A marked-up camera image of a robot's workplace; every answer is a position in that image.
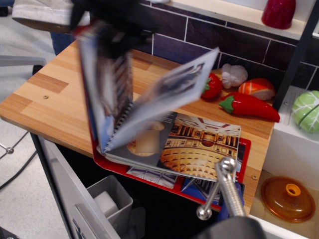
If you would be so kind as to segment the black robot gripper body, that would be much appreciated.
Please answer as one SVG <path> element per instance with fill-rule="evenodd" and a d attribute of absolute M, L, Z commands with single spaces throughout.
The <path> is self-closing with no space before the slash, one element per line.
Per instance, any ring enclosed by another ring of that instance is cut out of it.
<path fill-rule="evenodd" d="M 70 31 L 78 32 L 76 28 L 84 12 L 92 13 L 95 19 L 104 21 L 114 30 L 113 39 L 103 34 L 111 47 L 113 59 L 144 44 L 160 28 L 160 24 L 139 0 L 74 0 L 72 3 Z"/>

